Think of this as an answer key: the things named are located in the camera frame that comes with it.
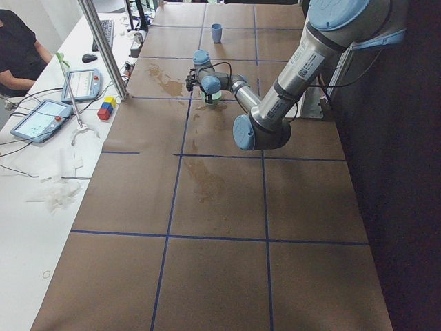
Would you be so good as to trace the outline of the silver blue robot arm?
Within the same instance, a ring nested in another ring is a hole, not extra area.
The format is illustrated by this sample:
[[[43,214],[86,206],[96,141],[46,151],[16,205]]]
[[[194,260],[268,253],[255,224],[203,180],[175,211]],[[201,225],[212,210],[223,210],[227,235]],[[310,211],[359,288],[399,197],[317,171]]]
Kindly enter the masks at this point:
[[[400,43],[408,9],[408,1],[310,1],[300,44],[263,98],[242,76],[216,72],[205,50],[193,55],[187,90],[198,86],[206,103],[221,90],[233,94],[246,111],[233,124],[234,141],[241,150],[280,148],[291,136],[286,114],[327,60],[347,48],[378,50]]]

